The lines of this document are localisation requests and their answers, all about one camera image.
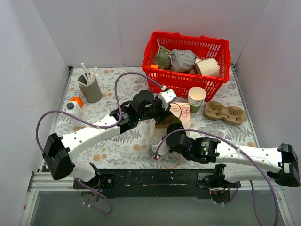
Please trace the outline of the green paper coffee cup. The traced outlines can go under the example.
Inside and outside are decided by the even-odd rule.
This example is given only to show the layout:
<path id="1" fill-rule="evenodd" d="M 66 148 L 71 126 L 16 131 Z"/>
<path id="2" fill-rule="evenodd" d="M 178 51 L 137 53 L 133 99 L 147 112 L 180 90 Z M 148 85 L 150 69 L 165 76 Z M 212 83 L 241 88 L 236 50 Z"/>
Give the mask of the green paper coffee cup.
<path id="1" fill-rule="evenodd" d="M 179 118 L 173 118 L 172 121 L 170 122 L 170 124 L 180 124 L 182 125 L 182 122 Z"/>

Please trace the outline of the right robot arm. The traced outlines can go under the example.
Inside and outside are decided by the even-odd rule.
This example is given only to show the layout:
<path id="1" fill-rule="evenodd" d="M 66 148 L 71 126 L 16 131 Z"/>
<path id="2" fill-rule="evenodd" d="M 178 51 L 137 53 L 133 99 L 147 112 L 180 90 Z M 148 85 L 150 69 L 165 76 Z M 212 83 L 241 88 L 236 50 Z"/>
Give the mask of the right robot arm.
<path id="1" fill-rule="evenodd" d="M 286 187 L 300 187 L 298 157 L 290 144 L 278 148 L 238 146 L 213 134 L 189 138 L 188 130 L 179 123 L 167 128 L 167 135 L 159 143 L 155 156 L 161 151 L 180 153 L 185 159 L 201 164 L 215 164 L 215 172 L 208 183 L 218 187 L 242 180 L 273 179 Z"/>

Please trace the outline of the beige paper bag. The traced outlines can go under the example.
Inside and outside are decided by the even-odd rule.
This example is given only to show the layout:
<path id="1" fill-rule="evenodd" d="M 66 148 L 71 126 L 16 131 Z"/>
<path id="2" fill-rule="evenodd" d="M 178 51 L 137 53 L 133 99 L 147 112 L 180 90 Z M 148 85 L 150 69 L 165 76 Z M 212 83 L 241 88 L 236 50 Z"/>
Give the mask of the beige paper bag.
<path id="1" fill-rule="evenodd" d="M 152 145 L 157 145 L 171 131 L 176 129 L 188 129 L 192 125 L 190 106 L 188 103 L 173 102 L 170 108 L 171 116 L 158 124 L 154 119 L 150 120 L 150 150 Z M 170 124 L 173 118 L 179 118 L 180 124 Z M 177 152 L 168 152 L 161 156 L 157 161 L 160 161 L 162 166 L 168 170 L 173 170 L 181 164 L 184 157 Z"/>

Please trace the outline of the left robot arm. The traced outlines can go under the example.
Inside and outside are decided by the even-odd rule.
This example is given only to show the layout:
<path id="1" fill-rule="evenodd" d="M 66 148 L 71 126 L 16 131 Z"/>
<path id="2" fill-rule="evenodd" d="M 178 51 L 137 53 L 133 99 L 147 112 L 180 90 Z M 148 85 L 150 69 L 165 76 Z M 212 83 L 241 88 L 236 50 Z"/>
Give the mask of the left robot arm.
<path id="1" fill-rule="evenodd" d="M 84 181 L 89 188 L 96 188 L 100 183 L 97 168 L 91 163 L 79 161 L 77 156 L 105 139 L 135 128 L 140 121 L 154 119 L 162 122 L 171 114 L 170 104 L 175 99 L 172 89 L 157 96 L 142 90 L 131 101 L 121 104 L 120 109 L 96 122 L 95 127 L 85 127 L 61 137 L 56 133 L 49 135 L 42 156 L 52 178 L 60 180 L 71 176 Z"/>

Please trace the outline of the stack of green paper cups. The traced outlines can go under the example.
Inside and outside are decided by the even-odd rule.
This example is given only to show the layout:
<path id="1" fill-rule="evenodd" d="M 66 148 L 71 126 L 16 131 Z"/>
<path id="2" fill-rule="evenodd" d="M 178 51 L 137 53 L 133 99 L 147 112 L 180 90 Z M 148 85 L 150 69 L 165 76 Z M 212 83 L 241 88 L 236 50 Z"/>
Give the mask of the stack of green paper cups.
<path id="1" fill-rule="evenodd" d="M 190 105 L 190 112 L 196 113 L 206 98 L 206 91 L 201 87 L 192 87 L 188 92 L 188 103 Z"/>

